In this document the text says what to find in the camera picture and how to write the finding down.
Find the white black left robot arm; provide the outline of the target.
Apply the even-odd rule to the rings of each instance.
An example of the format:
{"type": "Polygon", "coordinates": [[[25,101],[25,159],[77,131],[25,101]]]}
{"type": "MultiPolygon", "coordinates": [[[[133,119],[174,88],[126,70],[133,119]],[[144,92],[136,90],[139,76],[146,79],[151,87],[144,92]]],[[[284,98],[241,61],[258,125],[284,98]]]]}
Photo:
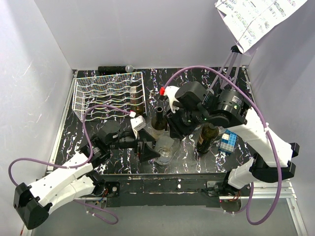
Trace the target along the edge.
{"type": "Polygon", "coordinates": [[[53,211],[76,198],[110,193],[111,187],[95,169],[110,158],[112,150],[132,148],[140,162],[158,158],[160,154],[149,146],[155,139],[144,127],[132,125],[122,131],[117,121],[109,120],[63,165],[31,184],[17,184],[13,206],[26,228],[37,228],[53,211]]]}

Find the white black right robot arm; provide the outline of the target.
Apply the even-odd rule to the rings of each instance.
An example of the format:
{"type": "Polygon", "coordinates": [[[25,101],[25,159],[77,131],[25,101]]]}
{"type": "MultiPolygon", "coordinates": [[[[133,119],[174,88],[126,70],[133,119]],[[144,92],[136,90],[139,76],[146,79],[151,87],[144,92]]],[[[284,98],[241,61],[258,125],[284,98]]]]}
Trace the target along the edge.
{"type": "Polygon", "coordinates": [[[247,163],[228,171],[223,191],[234,195],[245,185],[260,180],[278,181],[278,155],[282,179],[294,177],[296,166],[292,158],[299,153],[297,143],[287,143],[262,124],[260,117],[244,96],[235,90],[224,90],[219,95],[206,90],[199,82],[187,82],[182,87],[167,86],[160,95],[169,101],[165,117],[171,138],[182,140],[197,126],[210,123],[235,133],[249,144],[256,154],[247,163]]]}

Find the dark green wine bottle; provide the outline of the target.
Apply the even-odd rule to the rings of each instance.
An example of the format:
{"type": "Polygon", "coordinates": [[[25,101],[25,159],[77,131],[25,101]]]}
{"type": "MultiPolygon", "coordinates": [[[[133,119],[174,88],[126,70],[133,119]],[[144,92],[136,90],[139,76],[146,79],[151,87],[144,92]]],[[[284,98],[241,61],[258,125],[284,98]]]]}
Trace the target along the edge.
{"type": "Polygon", "coordinates": [[[152,136],[157,140],[167,129],[167,120],[163,114],[163,107],[156,108],[156,114],[152,118],[152,136]]]}

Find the clear round glass bottle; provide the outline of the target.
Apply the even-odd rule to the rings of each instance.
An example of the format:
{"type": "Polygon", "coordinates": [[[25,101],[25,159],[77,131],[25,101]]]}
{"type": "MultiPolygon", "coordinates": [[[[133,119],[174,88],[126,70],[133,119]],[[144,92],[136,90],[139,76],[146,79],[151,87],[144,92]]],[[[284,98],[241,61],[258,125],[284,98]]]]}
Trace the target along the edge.
{"type": "Polygon", "coordinates": [[[156,162],[159,165],[169,164],[178,151],[179,146],[180,140],[172,139],[167,135],[160,136],[154,148],[154,150],[160,154],[160,157],[156,158],[156,162]]]}

